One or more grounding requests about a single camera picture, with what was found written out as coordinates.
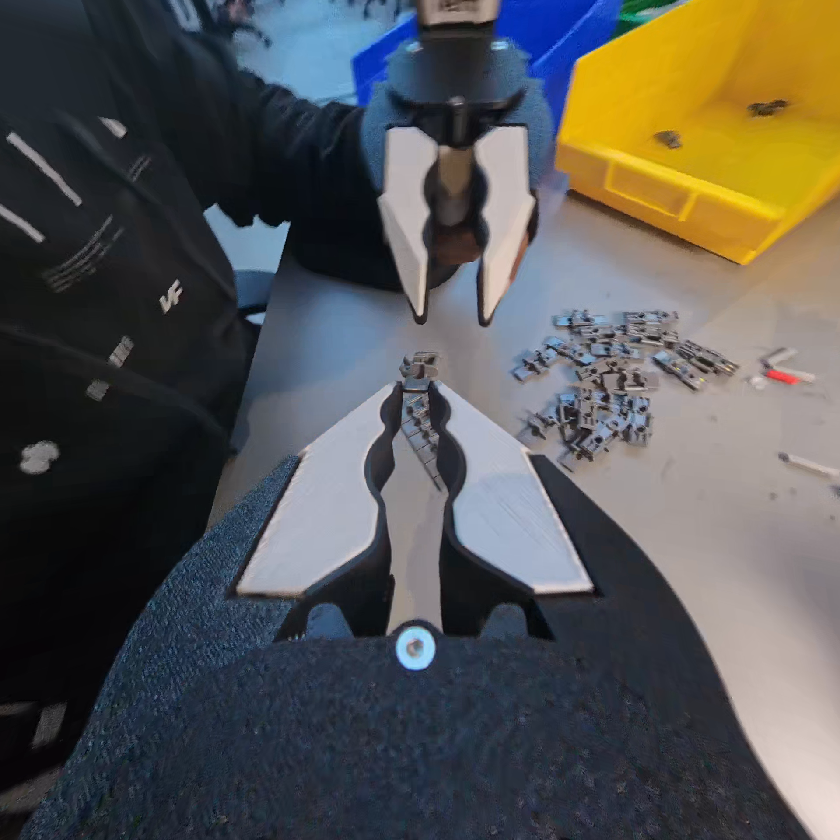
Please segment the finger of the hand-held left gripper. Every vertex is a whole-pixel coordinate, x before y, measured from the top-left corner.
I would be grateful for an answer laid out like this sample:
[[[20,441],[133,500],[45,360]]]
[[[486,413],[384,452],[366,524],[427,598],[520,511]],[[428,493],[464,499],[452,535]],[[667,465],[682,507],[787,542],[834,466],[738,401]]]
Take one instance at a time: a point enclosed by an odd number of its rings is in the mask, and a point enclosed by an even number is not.
[[[424,236],[431,210],[425,185],[437,160],[438,145],[420,129],[386,131],[383,191],[377,203],[385,239],[417,323],[427,319],[429,256]]]
[[[486,188],[479,209],[485,237],[477,290],[479,323],[488,327],[518,272],[537,201],[529,173],[529,134],[520,125],[492,129],[474,146],[477,173]]]

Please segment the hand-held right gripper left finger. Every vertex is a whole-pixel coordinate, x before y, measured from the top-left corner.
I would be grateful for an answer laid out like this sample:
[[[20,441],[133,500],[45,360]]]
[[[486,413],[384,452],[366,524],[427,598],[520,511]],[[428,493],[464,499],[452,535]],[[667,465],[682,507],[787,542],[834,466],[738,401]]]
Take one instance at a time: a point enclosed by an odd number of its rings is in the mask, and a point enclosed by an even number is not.
[[[387,537],[403,387],[388,382],[298,455],[238,578],[239,596],[304,597]]]

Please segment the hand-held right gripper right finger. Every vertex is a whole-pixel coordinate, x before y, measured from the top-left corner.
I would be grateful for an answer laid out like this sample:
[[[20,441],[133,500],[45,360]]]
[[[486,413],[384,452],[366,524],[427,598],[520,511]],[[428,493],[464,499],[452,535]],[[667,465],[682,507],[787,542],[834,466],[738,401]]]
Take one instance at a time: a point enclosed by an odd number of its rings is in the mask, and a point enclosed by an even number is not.
[[[446,384],[429,412],[455,547],[533,595],[593,593],[526,446]]]

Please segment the pile of grey track links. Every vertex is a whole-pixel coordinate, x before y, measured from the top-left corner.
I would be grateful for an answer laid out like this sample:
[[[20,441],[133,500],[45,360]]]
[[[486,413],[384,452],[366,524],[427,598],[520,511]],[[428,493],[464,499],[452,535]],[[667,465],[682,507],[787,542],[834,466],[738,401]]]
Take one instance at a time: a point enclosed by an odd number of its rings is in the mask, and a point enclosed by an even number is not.
[[[790,100],[787,99],[773,99],[769,101],[756,101],[746,106],[746,110],[750,117],[768,118],[774,116],[776,113],[787,109],[790,106]],[[654,134],[654,140],[670,150],[677,150],[681,148],[682,141],[679,132],[675,130],[662,130]]]
[[[565,447],[560,465],[570,472],[610,452],[615,443],[649,445],[655,415],[652,394],[665,375],[693,393],[710,379],[733,377],[740,365],[725,354],[682,338],[674,310],[637,309],[608,318],[585,308],[552,317],[554,333],[512,368],[521,384],[570,366],[565,390],[549,408],[526,419],[530,435],[555,431]]]

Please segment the yellow plastic bin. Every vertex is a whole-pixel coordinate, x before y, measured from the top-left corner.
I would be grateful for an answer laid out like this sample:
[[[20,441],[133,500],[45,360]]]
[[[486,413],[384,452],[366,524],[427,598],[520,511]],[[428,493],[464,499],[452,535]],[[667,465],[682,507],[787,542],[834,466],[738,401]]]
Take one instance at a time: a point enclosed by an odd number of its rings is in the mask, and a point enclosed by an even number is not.
[[[687,2],[615,38],[575,63],[556,144],[572,191],[746,266],[838,194],[839,2]]]

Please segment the person's left forearm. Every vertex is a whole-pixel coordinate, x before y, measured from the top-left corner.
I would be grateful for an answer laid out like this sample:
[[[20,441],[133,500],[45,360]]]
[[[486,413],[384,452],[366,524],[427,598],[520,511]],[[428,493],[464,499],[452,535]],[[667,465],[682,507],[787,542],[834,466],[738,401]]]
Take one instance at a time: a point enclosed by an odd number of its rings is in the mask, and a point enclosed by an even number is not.
[[[228,64],[232,103],[214,143],[210,205],[239,227],[289,224],[286,248],[311,273],[402,291],[361,148],[364,110],[315,104]]]

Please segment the grey desk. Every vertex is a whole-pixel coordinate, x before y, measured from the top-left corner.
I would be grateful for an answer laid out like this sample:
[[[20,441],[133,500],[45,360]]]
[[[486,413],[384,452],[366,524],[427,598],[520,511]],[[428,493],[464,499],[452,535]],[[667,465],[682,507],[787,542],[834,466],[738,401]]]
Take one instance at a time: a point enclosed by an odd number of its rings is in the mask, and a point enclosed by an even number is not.
[[[212,521],[344,414],[397,377],[415,350],[510,434],[564,389],[570,366],[526,384],[511,370],[573,308],[679,314],[679,334],[740,365],[693,393],[664,376],[645,448],[616,446],[571,478],[640,545],[706,639],[752,745],[817,838],[838,838],[838,501],[769,457],[760,396],[743,380],[780,348],[838,388],[838,201],[750,266],[733,265],[544,184],[539,235],[490,327],[476,268],[430,297],[415,324],[401,295],[301,268],[287,227],[206,220],[237,269],[277,269],[235,446]]]

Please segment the person's left hand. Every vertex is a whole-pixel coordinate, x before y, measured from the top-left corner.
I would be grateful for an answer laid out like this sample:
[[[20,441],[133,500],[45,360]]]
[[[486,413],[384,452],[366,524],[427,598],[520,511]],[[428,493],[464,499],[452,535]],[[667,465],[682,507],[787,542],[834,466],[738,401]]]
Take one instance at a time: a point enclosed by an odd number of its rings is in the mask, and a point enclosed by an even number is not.
[[[472,224],[434,224],[429,256],[441,266],[462,266],[480,259],[484,249]]]

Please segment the blue plastic bin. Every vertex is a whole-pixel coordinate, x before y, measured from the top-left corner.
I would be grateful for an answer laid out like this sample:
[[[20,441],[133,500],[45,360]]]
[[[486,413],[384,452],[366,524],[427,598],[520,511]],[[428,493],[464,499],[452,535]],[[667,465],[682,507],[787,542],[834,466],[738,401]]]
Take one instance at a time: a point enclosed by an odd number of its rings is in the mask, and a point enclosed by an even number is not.
[[[620,1],[505,1],[497,33],[511,39],[530,57],[530,76],[541,79],[557,133],[572,71],[579,58],[603,46],[613,35]],[[356,54],[351,61],[357,102],[371,99],[373,86],[385,79],[389,55],[417,33],[415,13]]]

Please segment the green plastic bin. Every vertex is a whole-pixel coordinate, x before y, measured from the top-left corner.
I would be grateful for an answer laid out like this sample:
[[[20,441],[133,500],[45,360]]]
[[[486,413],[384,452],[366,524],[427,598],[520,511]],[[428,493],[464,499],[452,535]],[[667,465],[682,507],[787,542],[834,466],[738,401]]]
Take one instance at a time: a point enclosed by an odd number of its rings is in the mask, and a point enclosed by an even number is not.
[[[613,37],[617,38],[666,14],[686,1],[623,1]]]

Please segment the person's black hooded sweater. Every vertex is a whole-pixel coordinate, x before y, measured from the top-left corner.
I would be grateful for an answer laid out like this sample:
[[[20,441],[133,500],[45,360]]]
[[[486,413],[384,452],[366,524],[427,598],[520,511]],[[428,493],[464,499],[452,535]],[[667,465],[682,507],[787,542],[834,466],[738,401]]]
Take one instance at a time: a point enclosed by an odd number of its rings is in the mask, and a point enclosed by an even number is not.
[[[125,2],[2,2],[2,789],[204,531],[256,347]]]

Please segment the pile of small black red pins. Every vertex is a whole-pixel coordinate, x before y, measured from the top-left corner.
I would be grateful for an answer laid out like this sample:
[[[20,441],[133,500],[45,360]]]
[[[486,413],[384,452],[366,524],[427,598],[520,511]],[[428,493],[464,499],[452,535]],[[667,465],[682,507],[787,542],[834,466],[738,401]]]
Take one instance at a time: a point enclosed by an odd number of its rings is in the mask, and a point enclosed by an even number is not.
[[[772,464],[820,484],[838,501],[838,388],[831,379],[803,369],[797,350],[782,346],[757,359],[743,380],[759,394]]]

